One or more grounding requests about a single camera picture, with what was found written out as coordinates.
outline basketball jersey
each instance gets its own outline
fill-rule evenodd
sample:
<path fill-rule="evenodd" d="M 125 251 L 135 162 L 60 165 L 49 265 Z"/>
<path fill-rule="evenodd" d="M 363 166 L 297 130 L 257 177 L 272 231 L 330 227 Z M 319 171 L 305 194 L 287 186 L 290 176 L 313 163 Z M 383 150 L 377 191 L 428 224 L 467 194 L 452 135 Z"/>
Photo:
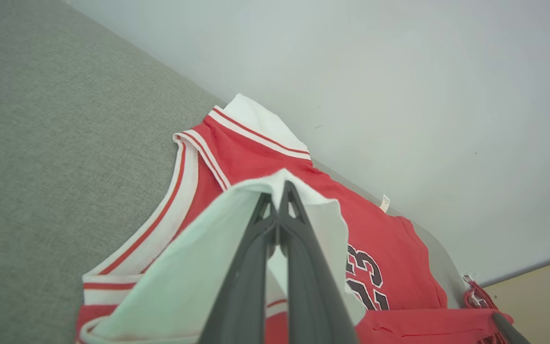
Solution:
<path fill-rule="evenodd" d="M 193 222 L 201 220 L 199 215 L 218 196 L 244 181 L 281 170 L 325 200 L 337 201 L 348 236 L 343 284 L 365 311 L 354 321 L 362 343 L 473 343 L 497 331 L 490 320 L 494 310 L 446 309 L 445 292 L 430 273 L 428 249 L 409 220 L 385 214 L 314 168 L 306 146 L 277 115 L 253 100 L 239 94 L 225 109 L 214 107 L 203 123 L 175 134 L 174 141 L 179 152 L 164 199 L 120 249 L 83 276 L 85 301 L 78 316 L 78 342 L 193 343 L 198 333 L 168 339 L 148 338 L 145 333 L 134 338 L 129 334 L 97 338 L 88 333 L 125 302 L 152 263 L 157 268 L 164 259 L 185 259 L 183 250 L 171 253 L 176 238 L 187 227 L 200 230 Z M 166 283 L 184 283 L 171 278 Z M 267 290 L 267 343 L 286 343 L 286 302 L 281 290 Z M 120 306 L 118 313 L 130 307 Z"/>

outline white label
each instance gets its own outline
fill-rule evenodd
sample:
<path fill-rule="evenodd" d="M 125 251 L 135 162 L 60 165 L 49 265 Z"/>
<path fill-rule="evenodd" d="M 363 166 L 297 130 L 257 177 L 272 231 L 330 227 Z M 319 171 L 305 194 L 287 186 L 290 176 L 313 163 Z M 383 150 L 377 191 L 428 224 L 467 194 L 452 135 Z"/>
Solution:
<path fill-rule="evenodd" d="M 383 195 L 383 200 L 381 201 L 381 205 L 379 207 L 383 210 L 384 213 L 388 212 L 389 198 L 385 196 L 385 194 Z"/>

